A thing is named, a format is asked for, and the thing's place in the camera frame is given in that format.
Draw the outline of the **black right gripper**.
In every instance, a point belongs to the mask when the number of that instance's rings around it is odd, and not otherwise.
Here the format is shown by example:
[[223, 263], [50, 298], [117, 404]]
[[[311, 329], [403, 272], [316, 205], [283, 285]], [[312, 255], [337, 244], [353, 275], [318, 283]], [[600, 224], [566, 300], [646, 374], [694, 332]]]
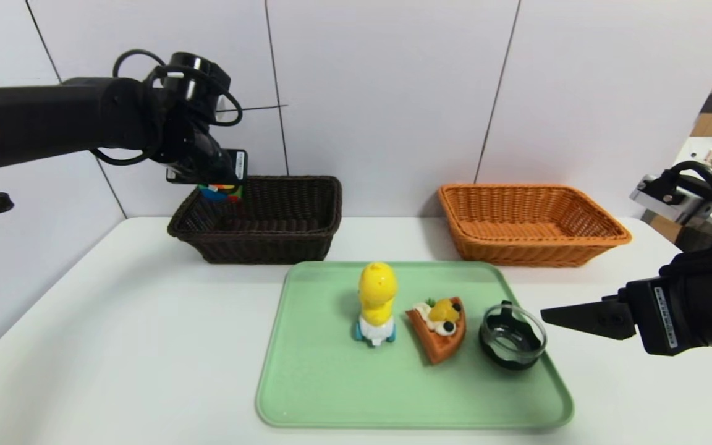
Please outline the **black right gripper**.
[[628, 282], [625, 299], [611, 295], [540, 315], [552, 326], [618, 341], [635, 336], [637, 327], [650, 355], [712, 347], [712, 266], [664, 266], [656, 277]]

